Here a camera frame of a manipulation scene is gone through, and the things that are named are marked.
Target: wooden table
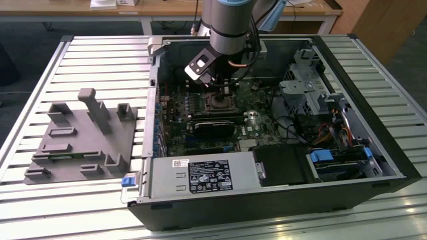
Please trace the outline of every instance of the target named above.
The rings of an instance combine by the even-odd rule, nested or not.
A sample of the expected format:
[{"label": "wooden table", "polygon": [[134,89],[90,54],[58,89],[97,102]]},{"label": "wooden table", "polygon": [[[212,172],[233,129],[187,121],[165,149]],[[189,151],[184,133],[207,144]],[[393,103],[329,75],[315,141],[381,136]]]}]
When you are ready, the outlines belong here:
[{"label": "wooden table", "polygon": [[[1,22],[104,22],[138,21],[144,35],[152,35],[152,21],[192,21],[196,0],[138,0],[136,6],[90,11],[90,0],[0,0]],[[287,7],[280,21],[321,22],[319,34],[328,34],[341,10],[329,7],[324,0]],[[203,1],[197,16],[201,15]]]}]

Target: warning label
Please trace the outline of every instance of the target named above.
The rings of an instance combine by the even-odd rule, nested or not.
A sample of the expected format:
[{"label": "warning label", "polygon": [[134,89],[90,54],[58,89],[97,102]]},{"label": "warning label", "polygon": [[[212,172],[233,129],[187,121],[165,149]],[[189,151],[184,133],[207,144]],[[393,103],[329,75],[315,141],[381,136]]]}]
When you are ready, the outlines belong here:
[{"label": "warning label", "polygon": [[192,194],[233,189],[228,160],[189,162],[188,175]]}]

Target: aluminum extrusion table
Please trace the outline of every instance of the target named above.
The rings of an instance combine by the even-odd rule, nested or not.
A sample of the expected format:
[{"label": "aluminum extrusion table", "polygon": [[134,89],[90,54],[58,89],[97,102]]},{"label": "aluminum extrusion table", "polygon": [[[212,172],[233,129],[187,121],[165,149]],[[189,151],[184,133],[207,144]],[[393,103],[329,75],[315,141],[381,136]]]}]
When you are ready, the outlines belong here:
[{"label": "aluminum extrusion table", "polygon": [[[323,40],[423,177],[427,176],[427,114],[357,39]],[[144,116],[150,64],[148,36],[65,39],[54,51],[28,103],[0,150],[1,239],[420,239],[427,234],[427,178],[396,193],[376,196],[351,210],[196,227],[148,231],[125,208],[120,179],[22,184],[49,117],[52,102],[77,101],[94,88],[106,107],[137,107],[130,171],[141,168]],[[125,197],[136,197],[137,191]]]}]

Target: black cable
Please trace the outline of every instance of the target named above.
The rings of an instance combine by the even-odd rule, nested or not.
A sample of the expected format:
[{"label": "black cable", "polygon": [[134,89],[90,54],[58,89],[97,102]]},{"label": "black cable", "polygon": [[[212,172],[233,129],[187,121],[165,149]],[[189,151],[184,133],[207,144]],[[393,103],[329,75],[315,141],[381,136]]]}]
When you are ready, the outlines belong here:
[{"label": "black cable", "polygon": [[289,133],[297,138],[297,140],[300,141],[301,144],[304,144],[304,145],[307,145],[307,146],[311,146],[311,147],[313,146],[313,145],[311,145],[311,144],[308,143],[308,141],[307,141],[296,132],[291,131],[291,130],[288,129],[288,127],[285,127],[285,126],[281,125],[281,123],[277,121],[277,118],[275,119],[275,122],[277,123],[277,126],[279,126],[280,128],[283,128],[287,132],[289,132]]},{"label": "black cable", "polygon": [[227,84],[212,84],[213,87],[217,87],[217,88],[228,87],[228,86],[236,84],[248,75],[248,73],[251,71],[251,68],[252,68],[252,64],[257,60],[259,55],[260,55],[260,51],[261,51],[260,36],[259,36],[259,31],[257,31],[257,28],[256,28],[256,25],[255,25],[253,16],[251,17],[251,32],[252,32],[252,38],[253,38],[252,40],[256,41],[256,44],[253,46],[255,47],[255,53],[252,55],[251,64],[248,64],[243,74],[235,80],[232,80]]},{"label": "black cable", "polygon": [[296,12],[295,12],[296,6],[289,1],[287,1],[287,3],[289,3],[292,5],[292,10],[293,10],[293,21],[292,21],[292,25],[291,25],[291,34],[292,34],[293,33],[293,25],[295,25],[295,22],[296,22]]},{"label": "black cable", "polygon": [[181,28],[173,32],[173,33],[174,33],[174,35],[177,35],[177,34],[178,34],[178,31],[180,31],[180,30],[183,30],[183,29],[185,28],[187,22],[188,22],[188,21],[185,21],[185,22],[184,22],[184,25],[181,26]]},{"label": "black cable", "polygon": [[255,25],[257,25],[260,23],[260,21],[263,20],[263,18],[269,14],[269,12],[273,10],[276,4],[277,4],[279,0],[275,0],[273,4],[271,5],[271,7],[268,8],[268,10],[263,13],[263,15],[260,15],[259,19],[255,22]]},{"label": "black cable", "polygon": [[195,2],[193,22],[196,22],[197,8],[199,8],[199,0]]}]

